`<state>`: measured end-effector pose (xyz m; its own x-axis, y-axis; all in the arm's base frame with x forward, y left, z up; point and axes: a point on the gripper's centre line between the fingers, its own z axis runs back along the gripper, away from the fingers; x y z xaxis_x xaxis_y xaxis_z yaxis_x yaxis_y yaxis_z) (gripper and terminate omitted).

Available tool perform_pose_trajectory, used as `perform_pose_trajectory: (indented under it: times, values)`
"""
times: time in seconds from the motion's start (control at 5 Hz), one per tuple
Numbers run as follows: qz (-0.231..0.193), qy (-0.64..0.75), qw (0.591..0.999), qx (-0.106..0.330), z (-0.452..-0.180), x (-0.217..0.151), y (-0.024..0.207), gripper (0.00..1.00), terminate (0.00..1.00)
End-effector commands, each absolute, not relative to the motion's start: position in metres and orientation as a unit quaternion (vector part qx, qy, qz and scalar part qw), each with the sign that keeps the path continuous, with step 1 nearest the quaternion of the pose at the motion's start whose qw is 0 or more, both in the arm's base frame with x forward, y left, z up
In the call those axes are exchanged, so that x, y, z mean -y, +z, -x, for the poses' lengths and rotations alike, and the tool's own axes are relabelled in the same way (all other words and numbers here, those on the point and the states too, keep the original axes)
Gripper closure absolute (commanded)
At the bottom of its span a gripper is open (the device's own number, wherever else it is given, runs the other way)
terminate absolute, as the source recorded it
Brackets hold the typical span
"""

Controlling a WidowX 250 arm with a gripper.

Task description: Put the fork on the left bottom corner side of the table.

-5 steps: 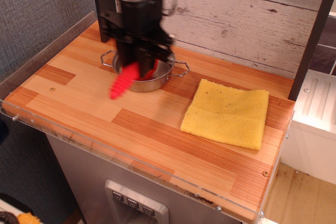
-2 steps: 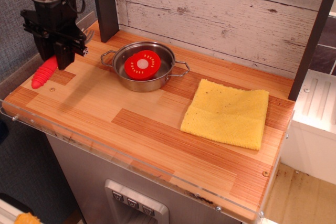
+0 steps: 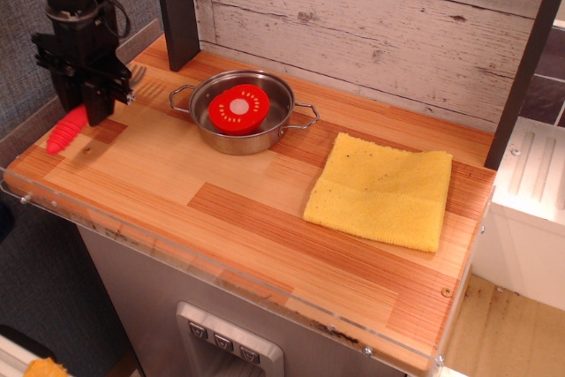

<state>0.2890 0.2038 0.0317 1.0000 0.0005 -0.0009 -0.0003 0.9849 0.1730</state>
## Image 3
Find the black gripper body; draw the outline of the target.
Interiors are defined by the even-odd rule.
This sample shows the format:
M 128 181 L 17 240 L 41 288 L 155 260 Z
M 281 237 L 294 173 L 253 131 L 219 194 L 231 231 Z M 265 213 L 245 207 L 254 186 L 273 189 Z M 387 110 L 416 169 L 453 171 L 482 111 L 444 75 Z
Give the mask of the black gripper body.
M 110 84 L 115 100 L 126 103 L 132 73 L 117 57 L 117 37 L 99 19 L 76 28 L 57 22 L 53 34 L 35 33 L 36 62 L 50 72 L 85 82 Z

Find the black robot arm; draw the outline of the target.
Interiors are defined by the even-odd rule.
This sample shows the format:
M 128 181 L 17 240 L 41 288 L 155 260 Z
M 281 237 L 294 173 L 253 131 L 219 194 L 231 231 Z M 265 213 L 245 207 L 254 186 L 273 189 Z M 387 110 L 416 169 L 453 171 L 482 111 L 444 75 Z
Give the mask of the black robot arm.
M 65 111 L 84 106 L 96 126 L 114 113 L 115 103 L 134 100 L 132 72 L 117 57 L 119 41 L 131 31 L 118 29 L 117 0 L 46 0 L 52 34 L 33 34 L 37 64 L 50 72 Z

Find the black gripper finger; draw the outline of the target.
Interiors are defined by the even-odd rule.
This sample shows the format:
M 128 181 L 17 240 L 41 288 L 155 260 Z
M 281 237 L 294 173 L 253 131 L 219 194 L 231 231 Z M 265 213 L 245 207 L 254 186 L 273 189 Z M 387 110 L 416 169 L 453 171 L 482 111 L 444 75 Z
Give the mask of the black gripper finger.
M 51 73 L 51 78 L 64 111 L 71 111 L 83 103 L 79 82 L 56 72 Z
M 81 93 L 90 126 L 97 126 L 114 113 L 115 99 L 111 95 L 110 84 L 85 82 Z

